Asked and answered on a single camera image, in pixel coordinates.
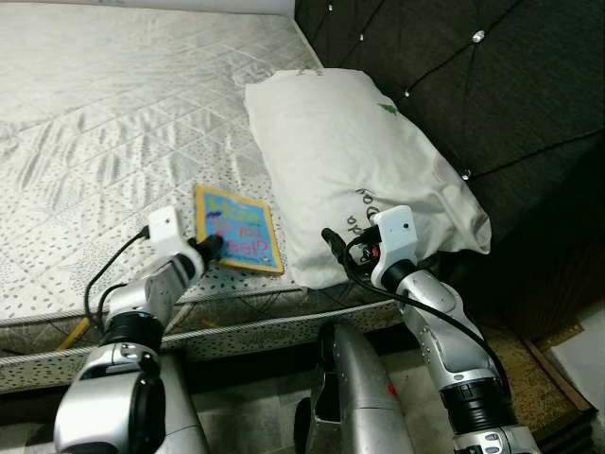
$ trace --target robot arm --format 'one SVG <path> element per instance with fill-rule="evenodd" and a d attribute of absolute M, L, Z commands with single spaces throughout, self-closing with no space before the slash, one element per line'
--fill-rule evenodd
<path fill-rule="evenodd" d="M 459 294 L 430 272 L 416 269 L 417 237 L 409 207 L 378 213 L 372 222 L 354 241 L 365 243 L 364 256 L 373 257 L 370 266 L 353 264 L 351 245 L 345 246 L 334 232 L 326 229 L 322 235 L 357 283 L 372 289 L 357 276 L 359 270 L 371 268 L 374 288 L 388 291 L 381 294 L 400 296 L 404 322 L 418 340 L 448 410 L 457 454 L 539 453 L 529 429 L 518 425 L 504 371 L 496 367 L 497 358 L 491 358 L 479 330 L 464 314 Z M 483 346 L 462 332 L 460 325 Z"/>
<path fill-rule="evenodd" d="M 216 258 L 222 238 L 186 242 L 172 207 L 148 220 L 161 258 L 110 294 L 105 333 L 57 413 L 59 452 L 149 453 L 164 440 L 162 335 L 174 304 Z"/>

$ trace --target bed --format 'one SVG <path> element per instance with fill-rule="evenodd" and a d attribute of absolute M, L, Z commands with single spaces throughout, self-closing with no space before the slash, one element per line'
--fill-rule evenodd
<path fill-rule="evenodd" d="M 320 67 L 290 19 L 11 3 L 0 16 L 0 393 L 70 382 L 95 333 L 55 350 L 85 285 L 154 209 L 176 206 L 194 235 L 194 183 L 268 202 L 285 273 L 210 269 L 164 348 L 218 358 L 311 341 L 329 318 L 398 322 L 348 284 L 312 291 L 288 273 L 243 94 L 277 69 Z M 145 243 L 128 250 L 94 301 L 151 257 Z"/>

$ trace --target black cable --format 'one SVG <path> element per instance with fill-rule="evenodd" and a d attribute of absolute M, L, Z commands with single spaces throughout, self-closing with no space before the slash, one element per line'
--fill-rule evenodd
<path fill-rule="evenodd" d="M 96 308 L 96 320 L 101 323 L 101 334 L 105 332 L 105 328 L 103 327 L 103 306 L 105 305 L 105 300 L 116 288 L 125 286 L 126 284 L 115 284 L 114 286 L 107 287 L 101 295 L 101 299 L 98 301 L 98 307 Z"/>
<path fill-rule="evenodd" d="M 90 307 L 91 288 L 93 287 L 95 282 L 98 281 L 99 278 L 105 273 L 105 271 L 107 271 L 107 269 L 112 265 L 112 263 L 115 261 L 115 259 L 117 257 L 119 257 L 120 254 L 123 253 L 134 241 L 136 241 L 137 239 L 140 239 L 140 238 L 149 238 L 149 228 L 147 226 L 145 226 L 143 229 L 141 229 L 141 232 L 139 232 L 138 234 L 133 236 L 131 239 L 129 239 L 112 256 L 112 258 L 110 258 L 108 260 L 108 262 L 103 266 L 103 268 L 101 268 L 101 271 L 99 271 L 97 274 L 95 274 L 95 277 L 93 277 L 93 279 L 91 279 L 91 281 L 86 286 L 86 289 L 84 290 L 84 313 L 86 314 L 86 318 L 88 319 L 89 323 L 93 324 L 100 334 L 103 334 L 103 322 L 102 322 L 102 320 L 100 320 L 100 319 L 97 320 L 95 317 L 93 317 L 93 313 L 91 312 L 91 307 Z"/>
<path fill-rule="evenodd" d="M 398 295 L 396 293 L 391 293 L 390 291 L 382 290 L 381 288 L 377 288 L 375 286 L 367 284 L 367 283 L 363 282 L 355 272 L 353 272 L 353 270 L 351 269 L 351 262 L 353 261 L 353 259 L 351 258 L 351 255 L 349 254 L 349 252 L 354 245 L 359 244 L 360 242 L 361 242 L 361 237 L 358 236 L 353 241 L 351 241 L 349 244 L 347 244 L 346 248 L 344 249 L 344 252 L 343 252 L 344 256 L 343 256 L 342 264 L 344 266 L 345 272 L 347 273 L 347 276 L 349 276 L 349 278 L 351 278 L 351 280 L 353 280 L 356 284 L 358 284 L 362 288 L 365 288 L 366 290 L 369 290 L 369 291 L 373 291 L 374 293 L 377 293 L 386 298 L 396 300 L 405 305 L 410 305 L 410 306 L 416 307 L 417 309 L 423 310 L 424 312 L 428 312 L 429 314 L 434 315 L 438 319 L 441 319 L 444 322 L 451 324 L 452 326 L 457 328 L 459 331 L 464 333 L 466 336 L 471 338 L 479 347 L 481 347 L 485 351 L 485 353 L 487 353 L 489 355 L 490 359 L 493 362 L 494 367 L 496 368 L 496 371 L 500 375 L 500 381 L 502 382 L 502 388 L 504 389 L 504 392 L 506 393 L 506 395 L 510 396 L 509 379 L 507 378 L 507 374 L 506 374 L 506 371 L 504 370 L 504 366 L 502 365 L 502 362 L 500 362 L 500 358 L 498 358 L 498 355 L 494 352 L 494 350 L 490 347 L 490 345 L 488 345 L 488 343 L 485 342 L 483 339 L 481 339 L 477 334 L 475 334 L 473 331 L 471 331 L 465 325 L 460 323 L 458 320 L 450 317 L 447 314 L 444 314 L 443 312 L 435 309 L 434 307 L 424 305 L 422 303 L 419 303 L 416 300 L 407 298 L 406 296 Z"/>

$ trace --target white pillow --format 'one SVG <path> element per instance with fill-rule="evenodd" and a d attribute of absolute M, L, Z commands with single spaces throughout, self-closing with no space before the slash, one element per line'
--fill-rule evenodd
<path fill-rule="evenodd" d="M 345 241 L 367 213 L 407 204 L 417 258 L 440 251 L 488 253 L 490 220 L 456 171 L 364 73 L 279 71 L 246 86 L 252 134 L 284 215 L 286 255 L 297 284 L 347 280 L 320 236 Z"/>

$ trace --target blue book cover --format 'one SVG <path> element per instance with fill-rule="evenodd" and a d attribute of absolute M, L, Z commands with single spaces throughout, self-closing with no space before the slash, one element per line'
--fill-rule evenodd
<path fill-rule="evenodd" d="M 212 187 L 196 186 L 198 241 L 216 234 L 225 238 L 220 265 L 282 273 L 268 205 Z"/>

